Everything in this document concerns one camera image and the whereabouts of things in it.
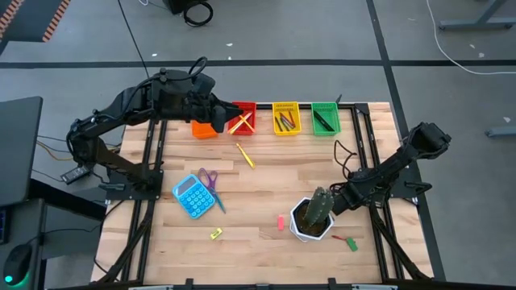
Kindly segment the grey table leg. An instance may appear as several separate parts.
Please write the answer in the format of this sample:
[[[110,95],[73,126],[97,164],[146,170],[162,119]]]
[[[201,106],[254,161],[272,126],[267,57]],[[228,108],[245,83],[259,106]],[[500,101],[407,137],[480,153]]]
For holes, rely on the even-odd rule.
[[[495,13],[508,0],[488,0],[484,10],[476,19],[470,20],[443,20],[437,25],[437,28],[445,30],[454,29],[510,29],[516,25],[516,17],[500,18],[494,17]]]
[[[516,136],[516,126],[496,126],[485,132],[489,138]]]

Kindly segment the black pen white print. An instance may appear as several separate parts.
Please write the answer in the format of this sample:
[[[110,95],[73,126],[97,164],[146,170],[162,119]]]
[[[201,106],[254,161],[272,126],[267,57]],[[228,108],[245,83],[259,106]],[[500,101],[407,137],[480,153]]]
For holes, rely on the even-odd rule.
[[[334,131],[334,129],[330,126],[330,124],[322,117],[322,115],[315,111],[314,112],[315,118],[321,123],[321,125],[327,130],[327,131]]]

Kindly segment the green plastic basket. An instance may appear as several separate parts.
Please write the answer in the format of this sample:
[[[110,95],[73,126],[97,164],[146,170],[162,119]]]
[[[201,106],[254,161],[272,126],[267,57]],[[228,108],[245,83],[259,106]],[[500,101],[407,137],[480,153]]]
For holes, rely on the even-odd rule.
[[[314,112],[319,112],[322,117],[330,124],[334,131],[327,131],[321,123],[315,118]],[[339,109],[334,102],[314,102],[311,104],[312,125],[314,135],[329,136],[336,135],[341,131],[339,120]]]

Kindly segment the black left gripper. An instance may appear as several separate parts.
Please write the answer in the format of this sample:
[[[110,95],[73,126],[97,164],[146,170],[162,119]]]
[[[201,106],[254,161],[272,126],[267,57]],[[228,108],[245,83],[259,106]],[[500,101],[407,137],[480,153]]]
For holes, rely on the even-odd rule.
[[[243,113],[238,105],[220,101],[212,94],[215,81],[206,74],[191,77],[187,73],[178,73],[177,82],[183,88],[176,109],[176,120],[209,123],[217,133],[222,133],[227,122]]]

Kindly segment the dark grey desk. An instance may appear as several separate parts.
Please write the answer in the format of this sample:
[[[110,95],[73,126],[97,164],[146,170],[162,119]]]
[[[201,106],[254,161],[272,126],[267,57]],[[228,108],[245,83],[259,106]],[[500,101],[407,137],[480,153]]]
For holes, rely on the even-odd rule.
[[[27,199],[42,105],[41,97],[0,101],[0,207]]]

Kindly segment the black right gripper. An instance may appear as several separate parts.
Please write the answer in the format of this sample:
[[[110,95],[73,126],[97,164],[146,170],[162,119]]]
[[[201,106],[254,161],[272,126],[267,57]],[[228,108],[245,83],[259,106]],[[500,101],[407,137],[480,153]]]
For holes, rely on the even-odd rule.
[[[334,204],[332,212],[335,216],[348,209],[358,209],[361,206],[369,207],[372,201],[374,178],[349,178],[345,185],[332,187]]]

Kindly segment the white plant pot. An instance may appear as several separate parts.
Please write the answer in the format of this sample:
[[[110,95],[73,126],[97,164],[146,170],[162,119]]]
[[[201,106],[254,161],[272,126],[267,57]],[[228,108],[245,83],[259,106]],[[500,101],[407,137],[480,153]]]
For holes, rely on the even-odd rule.
[[[310,235],[310,234],[304,234],[299,230],[298,222],[296,221],[296,214],[298,210],[304,206],[308,205],[310,201],[309,197],[303,197],[290,211],[290,224],[289,224],[289,230],[292,232],[292,234],[298,238],[302,242],[309,242],[309,241],[320,241],[322,240],[327,233],[330,231],[330,229],[335,224],[335,219],[333,216],[329,213],[323,229],[320,231],[319,234],[316,235]]]

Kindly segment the black computer mouse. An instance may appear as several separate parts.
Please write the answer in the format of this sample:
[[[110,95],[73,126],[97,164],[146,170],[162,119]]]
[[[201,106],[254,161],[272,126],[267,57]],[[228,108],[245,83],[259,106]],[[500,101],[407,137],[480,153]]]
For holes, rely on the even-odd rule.
[[[3,279],[8,286],[20,284],[27,276],[32,248],[29,244],[15,246],[6,258]]]

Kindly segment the orange striped floor mat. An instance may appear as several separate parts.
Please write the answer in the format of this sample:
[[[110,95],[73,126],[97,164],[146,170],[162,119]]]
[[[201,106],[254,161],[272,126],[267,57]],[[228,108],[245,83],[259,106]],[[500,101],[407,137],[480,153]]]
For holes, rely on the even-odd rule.
[[[71,0],[0,0],[0,41],[48,42]]]

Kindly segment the red plastic basket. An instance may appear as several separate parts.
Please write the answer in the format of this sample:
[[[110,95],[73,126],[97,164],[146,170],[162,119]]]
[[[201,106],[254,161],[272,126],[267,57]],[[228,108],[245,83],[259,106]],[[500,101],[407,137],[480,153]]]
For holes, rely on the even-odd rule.
[[[249,101],[234,101],[233,103],[243,111],[241,117],[247,114],[252,115],[247,121],[256,129],[256,103]],[[254,133],[249,130],[246,124],[242,123],[240,116],[229,121],[228,132],[231,135],[253,135]]]

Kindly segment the yellow plastic basket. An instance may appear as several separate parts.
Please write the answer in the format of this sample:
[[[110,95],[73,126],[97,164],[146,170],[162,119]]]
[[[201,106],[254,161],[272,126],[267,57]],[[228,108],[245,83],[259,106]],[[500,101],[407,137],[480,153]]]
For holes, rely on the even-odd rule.
[[[279,132],[277,125],[275,123],[274,117],[277,116],[281,121],[280,113],[283,113],[287,118],[289,118],[288,111],[292,111],[293,118],[296,123],[295,128],[290,128],[290,131],[287,131],[283,124],[281,123],[283,127],[283,132]],[[274,126],[274,132],[276,135],[279,136],[288,136],[288,135],[297,135],[302,131],[302,124],[301,124],[301,113],[299,104],[295,101],[283,101],[283,102],[274,102],[273,103],[273,126]]]

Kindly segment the black table frame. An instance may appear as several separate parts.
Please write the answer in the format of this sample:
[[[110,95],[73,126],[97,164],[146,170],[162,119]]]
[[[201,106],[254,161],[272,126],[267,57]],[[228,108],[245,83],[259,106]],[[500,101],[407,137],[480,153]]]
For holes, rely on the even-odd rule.
[[[241,284],[323,284],[381,280],[370,213],[366,208],[342,213],[320,241],[302,242],[289,229],[277,229],[277,217],[290,219],[291,209],[310,197],[318,186],[343,179],[339,162],[347,151],[357,150],[356,129],[366,120],[350,106],[339,112],[343,147],[333,148],[334,138],[314,135],[311,110],[301,109],[302,131],[278,136],[273,130],[273,109],[261,103],[253,135],[223,133],[196,139],[185,122],[171,121],[166,136],[152,132],[152,153],[163,156],[161,195],[153,212],[150,239],[138,244],[147,251],[145,267],[135,252],[128,275],[120,276],[110,290],[140,285],[195,285],[213,288]],[[256,164],[252,169],[236,144]],[[172,195],[172,188],[200,168],[218,172],[216,189],[226,208],[213,206],[192,219]],[[212,240],[210,233],[223,233]],[[338,235],[353,238],[353,252]]]

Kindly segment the orange plastic basket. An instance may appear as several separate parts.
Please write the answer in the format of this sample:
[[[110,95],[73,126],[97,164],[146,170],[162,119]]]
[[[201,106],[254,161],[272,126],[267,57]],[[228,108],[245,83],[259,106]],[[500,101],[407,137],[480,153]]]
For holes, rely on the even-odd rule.
[[[218,136],[218,133],[209,123],[191,122],[192,136],[197,139],[211,139]]]

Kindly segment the yellow and black pen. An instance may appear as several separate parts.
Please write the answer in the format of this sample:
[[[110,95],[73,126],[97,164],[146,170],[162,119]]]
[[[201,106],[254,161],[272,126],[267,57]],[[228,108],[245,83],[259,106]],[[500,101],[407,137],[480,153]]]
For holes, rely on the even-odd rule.
[[[242,146],[237,143],[236,144],[237,148],[239,149],[239,151],[241,152],[242,156],[244,157],[244,159],[247,161],[248,165],[254,169],[256,167],[256,164],[254,163],[254,161],[251,159],[251,157],[247,154],[247,152],[242,148]]]

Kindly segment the black power adapter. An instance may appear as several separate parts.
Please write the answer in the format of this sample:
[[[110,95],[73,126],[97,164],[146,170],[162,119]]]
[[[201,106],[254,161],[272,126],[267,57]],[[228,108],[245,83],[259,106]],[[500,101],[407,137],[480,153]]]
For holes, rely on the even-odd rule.
[[[92,171],[85,166],[77,166],[72,170],[69,170],[60,175],[62,181],[67,185],[70,185],[84,177],[90,176]]]

